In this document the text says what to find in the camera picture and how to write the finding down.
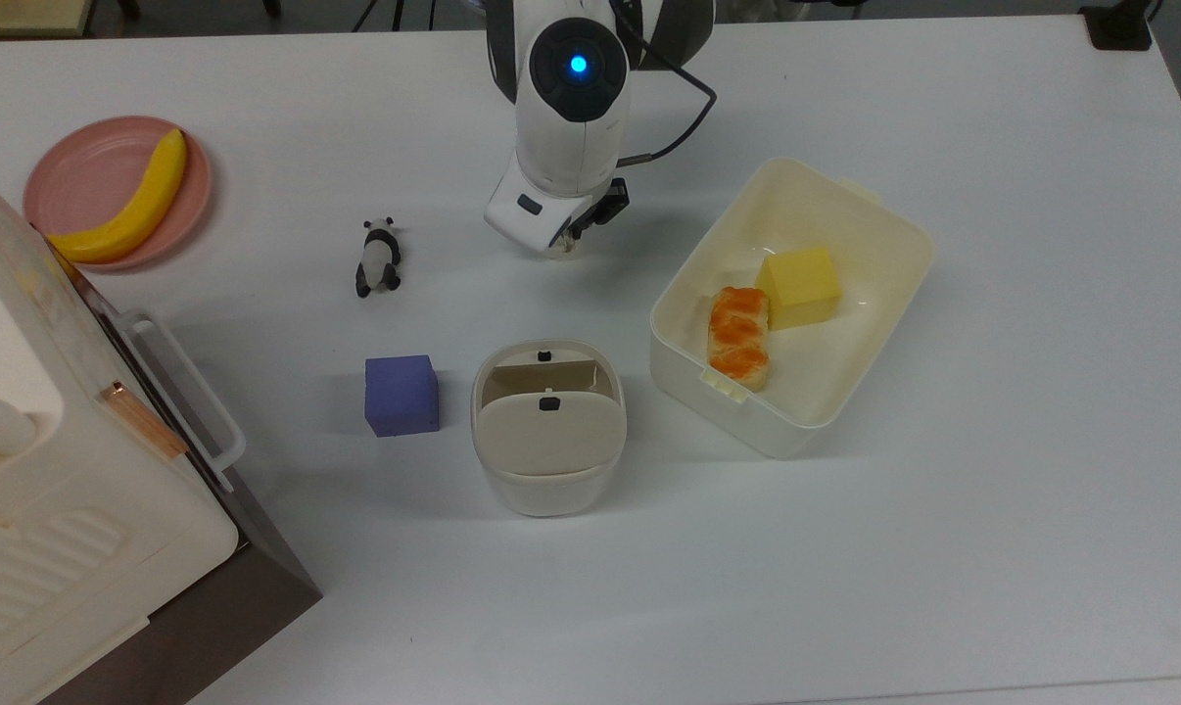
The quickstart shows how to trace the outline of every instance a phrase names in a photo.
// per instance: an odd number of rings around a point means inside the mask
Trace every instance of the purple block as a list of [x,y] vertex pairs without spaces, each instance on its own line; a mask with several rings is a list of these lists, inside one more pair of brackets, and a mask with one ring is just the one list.
[[365,360],[364,418],[377,437],[438,430],[438,378],[429,355]]

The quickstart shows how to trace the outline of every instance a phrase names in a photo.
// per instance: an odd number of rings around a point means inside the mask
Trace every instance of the toy banana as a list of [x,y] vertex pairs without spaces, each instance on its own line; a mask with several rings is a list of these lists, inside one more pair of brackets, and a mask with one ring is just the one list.
[[182,175],[187,172],[187,138],[172,129],[156,144],[138,191],[115,218],[100,227],[66,235],[48,235],[46,240],[71,262],[111,262],[132,253],[155,231],[177,196]]

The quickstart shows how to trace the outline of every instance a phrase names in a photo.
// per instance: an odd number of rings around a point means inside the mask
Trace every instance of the toy panda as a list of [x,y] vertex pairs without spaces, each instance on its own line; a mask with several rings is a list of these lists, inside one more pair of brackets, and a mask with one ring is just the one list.
[[394,240],[394,221],[386,218],[385,223],[365,221],[368,235],[364,237],[364,255],[357,267],[357,294],[364,299],[372,289],[385,286],[389,291],[398,289],[398,240]]

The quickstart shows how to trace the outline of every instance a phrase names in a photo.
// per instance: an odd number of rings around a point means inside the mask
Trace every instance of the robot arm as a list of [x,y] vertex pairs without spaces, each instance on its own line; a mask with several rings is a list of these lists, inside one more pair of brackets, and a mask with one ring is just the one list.
[[[622,18],[612,1],[502,0],[488,8],[491,71],[516,104],[516,148],[484,217],[536,253],[567,253],[582,229],[607,222],[629,202],[625,181],[613,174],[629,115],[631,71],[645,59],[631,34],[618,35]],[[679,61],[711,32],[712,0],[616,1],[648,44],[658,27],[680,34],[668,41]],[[706,14],[692,21],[689,9],[697,5]]]

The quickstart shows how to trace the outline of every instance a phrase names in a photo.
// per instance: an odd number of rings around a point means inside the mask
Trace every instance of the yellow cube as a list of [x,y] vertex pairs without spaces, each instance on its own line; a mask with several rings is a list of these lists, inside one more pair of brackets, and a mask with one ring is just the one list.
[[756,289],[769,295],[769,329],[828,320],[842,298],[839,275],[824,247],[768,255],[756,275]]

